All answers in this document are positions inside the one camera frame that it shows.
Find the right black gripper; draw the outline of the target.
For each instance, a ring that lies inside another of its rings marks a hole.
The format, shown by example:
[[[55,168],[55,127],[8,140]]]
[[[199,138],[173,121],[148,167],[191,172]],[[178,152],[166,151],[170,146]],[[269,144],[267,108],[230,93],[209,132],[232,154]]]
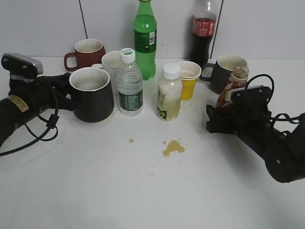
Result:
[[[208,104],[206,113],[209,121],[206,122],[206,130],[211,134],[235,135],[243,141],[274,140],[274,134],[270,130],[271,112],[268,110],[267,100],[250,101],[246,98],[246,101],[236,104],[237,107],[230,112]]]

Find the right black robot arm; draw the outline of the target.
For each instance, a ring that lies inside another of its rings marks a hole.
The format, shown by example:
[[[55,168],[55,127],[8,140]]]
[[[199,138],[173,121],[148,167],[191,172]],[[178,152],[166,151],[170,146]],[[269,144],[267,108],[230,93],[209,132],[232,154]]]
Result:
[[[305,115],[299,115],[293,132],[278,131],[267,107],[271,96],[272,90],[262,85],[233,89],[227,97],[233,111],[207,105],[206,129],[237,136],[264,160],[273,179],[290,183],[305,177]]]

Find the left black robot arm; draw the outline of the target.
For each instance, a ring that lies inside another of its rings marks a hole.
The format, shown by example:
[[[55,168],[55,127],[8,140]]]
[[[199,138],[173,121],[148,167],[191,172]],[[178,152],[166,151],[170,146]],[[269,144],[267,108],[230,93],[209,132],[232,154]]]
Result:
[[[0,144],[15,130],[48,109],[54,109],[46,121],[49,129],[57,124],[60,109],[73,111],[77,102],[67,98],[71,93],[70,75],[41,76],[28,83],[10,79],[9,94],[0,101]]]

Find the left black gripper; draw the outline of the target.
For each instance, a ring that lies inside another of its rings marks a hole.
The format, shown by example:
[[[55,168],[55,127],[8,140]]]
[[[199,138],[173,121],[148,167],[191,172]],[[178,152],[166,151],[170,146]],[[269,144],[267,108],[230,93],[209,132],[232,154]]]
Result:
[[[67,98],[72,95],[69,84],[70,73],[56,76],[40,76],[29,79],[24,76],[10,75],[9,95],[21,98],[28,107],[58,108],[73,111],[79,103]]]

